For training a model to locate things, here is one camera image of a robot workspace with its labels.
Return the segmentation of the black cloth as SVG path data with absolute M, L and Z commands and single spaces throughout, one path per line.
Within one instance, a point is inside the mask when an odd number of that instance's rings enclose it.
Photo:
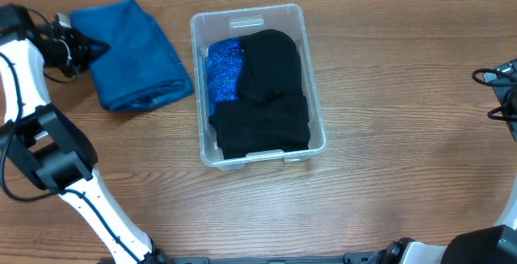
M 300 93 L 301 56 L 290 36 L 267 29 L 239 37 L 243 62 L 237 92 L 262 102 L 285 94 Z
M 241 99 L 218 103 L 208 119 L 225 159 L 272 150 L 309 147 L 309 109 L 301 92 L 263 102 Z

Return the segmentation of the blue sparkly cloth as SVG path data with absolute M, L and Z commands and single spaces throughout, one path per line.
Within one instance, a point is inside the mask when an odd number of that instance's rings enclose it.
M 218 103 L 238 100 L 237 80 L 243 65 L 239 38 L 228 38 L 210 45 L 205 63 L 208 98 L 214 114 Z

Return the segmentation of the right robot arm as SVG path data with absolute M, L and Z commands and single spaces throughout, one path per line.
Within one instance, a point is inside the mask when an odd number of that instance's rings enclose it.
M 472 79 L 493 89 L 499 106 L 488 111 L 490 119 L 504 121 L 516 138 L 516 60 L 492 69 L 476 69 Z M 460 234 L 448 245 L 427 245 L 410 238 L 391 242 L 372 254 L 366 263 L 385 264 L 516 264 L 516 187 L 491 228 Z

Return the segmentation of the blue denim cloth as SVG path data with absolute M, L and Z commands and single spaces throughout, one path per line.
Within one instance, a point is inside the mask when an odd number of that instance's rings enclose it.
M 109 44 L 90 64 L 90 73 L 107 111 L 151 111 L 193 94 L 193 84 L 172 44 L 135 0 L 69 13 L 72 27 Z

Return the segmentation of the clear plastic container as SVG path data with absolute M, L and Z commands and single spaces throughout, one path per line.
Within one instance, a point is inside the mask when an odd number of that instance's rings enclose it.
M 219 170 L 239 170 L 244 168 L 245 164 L 256 161 L 306 161 L 325 150 L 326 130 L 301 7 L 295 3 L 288 3 L 202 12 L 192 16 L 190 28 L 200 157 L 206 166 Z M 309 147 L 290 153 L 279 149 L 250 153 L 244 157 L 225 160 L 222 149 L 216 143 L 216 131 L 208 122 L 211 115 L 205 63 L 208 47 L 220 40 L 249 35 L 265 29 L 276 29 L 290 36 L 301 55 L 301 86 L 307 98 L 309 111 Z

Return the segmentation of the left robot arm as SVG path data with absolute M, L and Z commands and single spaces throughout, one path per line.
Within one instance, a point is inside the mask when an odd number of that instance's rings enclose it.
M 41 195 L 57 195 L 90 225 L 114 263 L 168 263 L 170 259 L 125 214 L 103 182 L 86 135 L 48 94 L 47 67 L 78 78 L 109 44 L 83 35 L 65 15 L 41 25 L 32 9 L 1 8 L 1 79 L 6 101 L 1 161 L 11 161 Z

